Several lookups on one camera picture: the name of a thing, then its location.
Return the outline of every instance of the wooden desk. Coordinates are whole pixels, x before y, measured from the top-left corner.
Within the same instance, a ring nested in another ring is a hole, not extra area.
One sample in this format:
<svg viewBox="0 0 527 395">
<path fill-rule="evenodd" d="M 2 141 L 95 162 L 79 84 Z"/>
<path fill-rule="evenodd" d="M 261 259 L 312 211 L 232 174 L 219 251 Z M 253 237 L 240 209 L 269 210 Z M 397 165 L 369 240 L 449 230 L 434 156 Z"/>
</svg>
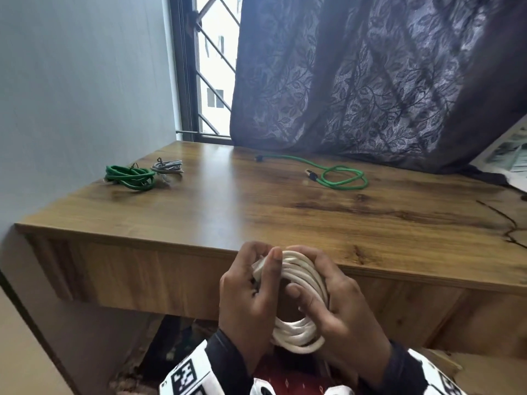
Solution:
<svg viewBox="0 0 527 395">
<path fill-rule="evenodd" d="M 518 193 L 461 176 L 346 161 L 370 186 L 335 191 L 306 166 L 175 142 L 138 161 L 183 159 L 145 193 L 98 180 L 17 223 L 59 297 L 217 318 L 218 281 L 240 245 L 324 249 L 353 276 L 386 332 L 412 346 L 527 357 L 527 227 Z M 336 159 L 312 157 L 322 165 Z M 525 231 L 513 234 L 527 243 Z"/>
</svg>

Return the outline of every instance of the curtain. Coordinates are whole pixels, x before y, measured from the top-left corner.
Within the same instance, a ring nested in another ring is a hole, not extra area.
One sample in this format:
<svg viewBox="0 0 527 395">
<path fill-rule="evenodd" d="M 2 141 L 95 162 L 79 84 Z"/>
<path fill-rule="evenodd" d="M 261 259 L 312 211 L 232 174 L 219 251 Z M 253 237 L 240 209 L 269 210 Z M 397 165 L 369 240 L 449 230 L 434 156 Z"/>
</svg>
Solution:
<svg viewBox="0 0 527 395">
<path fill-rule="evenodd" d="M 527 113 L 527 0 L 243 0 L 235 145 L 450 173 Z"/>
</svg>

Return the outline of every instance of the person's right hand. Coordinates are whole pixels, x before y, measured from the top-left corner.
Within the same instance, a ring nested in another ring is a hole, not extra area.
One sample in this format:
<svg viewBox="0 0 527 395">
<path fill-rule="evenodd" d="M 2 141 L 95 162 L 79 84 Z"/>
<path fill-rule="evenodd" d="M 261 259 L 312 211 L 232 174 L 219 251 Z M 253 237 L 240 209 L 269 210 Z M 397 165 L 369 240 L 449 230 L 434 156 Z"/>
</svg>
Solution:
<svg viewBox="0 0 527 395">
<path fill-rule="evenodd" d="M 321 354 L 344 373 L 355 371 L 374 389 L 382 383 L 392 346 L 357 282 L 347 277 L 322 251 L 304 245 L 288 250 L 306 255 L 326 281 L 329 310 L 302 286 L 291 283 L 287 294 L 313 320 L 326 342 Z"/>
</svg>

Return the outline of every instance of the coiled green cable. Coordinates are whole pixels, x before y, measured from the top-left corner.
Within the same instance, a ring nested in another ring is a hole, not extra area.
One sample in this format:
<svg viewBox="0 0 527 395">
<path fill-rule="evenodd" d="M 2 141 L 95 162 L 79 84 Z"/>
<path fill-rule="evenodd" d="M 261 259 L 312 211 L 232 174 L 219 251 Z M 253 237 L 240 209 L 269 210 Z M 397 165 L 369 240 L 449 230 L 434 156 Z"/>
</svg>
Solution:
<svg viewBox="0 0 527 395">
<path fill-rule="evenodd" d="M 333 190 L 362 190 L 368 185 L 368 180 L 364 176 L 363 171 L 360 171 L 358 169 L 353 169 L 351 167 L 347 167 L 346 165 L 335 165 L 331 167 L 326 167 L 326 166 L 321 166 L 314 162 L 311 162 L 310 160 L 299 158 L 298 156 L 292 156 L 292 155 L 273 155 L 273 154 L 257 155 L 255 157 L 255 160 L 257 162 L 262 162 L 264 158 L 292 159 L 292 160 L 297 160 L 299 162 L 314 166 L 318 169 L 321 169 L 322 173 L 320 174 L 320 177 L 315 172 L 310 171 L 310 170 L 306 170 L 306 174 L 314 182 L 317 182 L 318 184 L 324 187 L 332 188 Z M 350 173 L 353 173 L 354 176 L 350 177 L 349 179 L 341 180 L 339 182 L 332 182 L 326 179 L 326 175 L 329 172 L 350 172 Z M 352 183 L 356 180 L 362 180 L 362 184 L 346 186 L 346 184 Z"/>
<path fill-rule="evenodd" d="M 107 166 L 104 179 L 107 182 L 118 182 L 132 190 L 148 191 L 153 189 L 155 172 L 134 166 L 137 164 L 132 165 L 132 167 Z"/>
</svg>

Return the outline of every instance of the person's left hand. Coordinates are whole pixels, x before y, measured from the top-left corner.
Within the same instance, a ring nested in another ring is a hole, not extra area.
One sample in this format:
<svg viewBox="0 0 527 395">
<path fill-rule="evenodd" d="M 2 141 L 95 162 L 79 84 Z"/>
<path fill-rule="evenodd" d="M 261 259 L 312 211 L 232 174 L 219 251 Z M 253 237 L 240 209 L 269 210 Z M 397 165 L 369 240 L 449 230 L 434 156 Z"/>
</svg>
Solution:
<svg viewBox="0 0 527 395">
<path fill-rule="evenodd" d="M 268 255 L 260 290 L 253 283 L 254 262 Z M 273 334 L 282 272 L 282 250 L 257 241 L 241 246 L 220 280 L 219 327 L 238 348 L 252 375 Z"/>
</svg>

